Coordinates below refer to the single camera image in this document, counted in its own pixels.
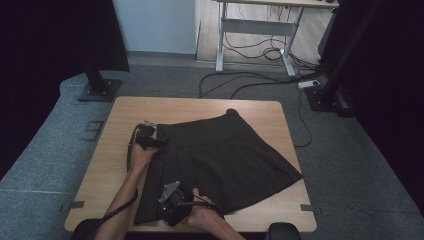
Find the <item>black skirt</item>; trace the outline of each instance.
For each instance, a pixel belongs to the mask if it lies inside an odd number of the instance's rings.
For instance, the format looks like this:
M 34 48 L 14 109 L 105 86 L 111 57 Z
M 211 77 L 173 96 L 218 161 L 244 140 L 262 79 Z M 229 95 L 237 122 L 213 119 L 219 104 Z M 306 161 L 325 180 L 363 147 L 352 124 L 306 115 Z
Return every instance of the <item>black skirt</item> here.
M 159 220 L 163 186 L 175 181 L 197 187 L 227 214 L 302 178 L 234 109 L 217 118 L 159 124 L 157 137 L 169 141 L 150 162 L 135 224 Z

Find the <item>wrist-mounted camera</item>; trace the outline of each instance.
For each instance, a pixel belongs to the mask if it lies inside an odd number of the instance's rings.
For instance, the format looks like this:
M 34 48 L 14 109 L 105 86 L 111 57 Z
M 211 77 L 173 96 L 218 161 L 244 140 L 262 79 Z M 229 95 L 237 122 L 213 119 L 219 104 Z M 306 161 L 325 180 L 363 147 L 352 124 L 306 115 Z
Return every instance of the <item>wrist-mounted camera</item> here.
M 187 217 L 191 213 L 193 206 L 207 207 L 214 210 L 219 216 L 224 218 L 224 215 L 215 205 L 204 200 L 194 201 L 193 192 L 179 181 L 164 186 L 163 193 L 159 199 L 159 204 L 160 219 L 165 220 L 171 227 L 174 227 L 177 223 Z

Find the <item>stand base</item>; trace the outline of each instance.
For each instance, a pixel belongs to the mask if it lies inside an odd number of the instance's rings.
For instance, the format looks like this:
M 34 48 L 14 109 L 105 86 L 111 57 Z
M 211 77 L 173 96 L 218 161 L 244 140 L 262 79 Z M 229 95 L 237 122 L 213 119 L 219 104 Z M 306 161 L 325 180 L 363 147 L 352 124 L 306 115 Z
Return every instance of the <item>stand base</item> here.
M 336 96 L 331 101 L 322 100 L 321 88 L 309 87 L 304 88 L 304 91 L 312 111 L 334 112 L 340 117 L 353 117 L 353 113 L 349 105 L 339 91 L 337 91 Z
M 112 102 L 115 99 L 116 92 L 122 84 L 122 80 L 116 79 L 105 79 L 104 81 L 109 83 L 109 86 L 102 93 L 91 90 L 89 83 L 82 90 L 78 101 L 81 102 Z

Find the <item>white power strip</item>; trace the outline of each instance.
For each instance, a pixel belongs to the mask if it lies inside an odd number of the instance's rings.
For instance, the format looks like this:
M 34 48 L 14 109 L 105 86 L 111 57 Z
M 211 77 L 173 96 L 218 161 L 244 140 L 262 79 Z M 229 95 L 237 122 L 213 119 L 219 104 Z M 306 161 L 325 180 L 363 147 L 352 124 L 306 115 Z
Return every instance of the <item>white power strip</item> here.
M 304 89 L 307 87 L 318 87 L 319 85 L 320 85 L 320 82 L 318 82 L 317 80 L 311 80 L 306 82 L 300 82 L 297 84 L 297 87 L 299 89 Z

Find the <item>desk top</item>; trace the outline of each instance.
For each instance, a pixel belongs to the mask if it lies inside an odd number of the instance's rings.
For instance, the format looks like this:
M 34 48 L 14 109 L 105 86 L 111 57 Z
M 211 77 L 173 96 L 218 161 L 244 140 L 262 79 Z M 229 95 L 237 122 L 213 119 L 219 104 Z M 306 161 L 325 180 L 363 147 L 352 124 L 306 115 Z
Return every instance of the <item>desk top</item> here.
M 73 231 L 82 220 L 101 218 L 104 215 L 125 179 L 127 146 L 135 125 L 144 120 L 172 124 L 208 119 L 225 114 L 228 108 L 236 109 L 265 142 L 280 152 L 300 171 L 284 112 L 278 102 L 119 97 L 113 105 L 75 198 L 75 202 L 84 202 L 84 205 L 82 208 L 70 210 L 65 228 Z M 140 193 L 142 193 L 145 176 L 146 173 L 138 186 Z M 132 219 L 134 219 L 138 202 L 139 200 L 133 206 Z M 316 229 L 314 214 L 311 211 L 302 211 L 301 204 L 310 205 L 303 179 L 253 206 L 226 215 L 226 220 L 239 232 L 266 232 L 273 222 L 290 222 L 299 231 L 314 231 Z M 131 225 L 128 230 L 200 231 L 183 224 L 172 228 L 163 221 Z
M 242 4 L 259 4 L 259 5 L 275 5 L 288 7 L 307 7 L 307 8 L 338 8 L 339 3 L 334 0 L 327 3 L 325 0 L 214 0 L 225 3 L 242 3 Z

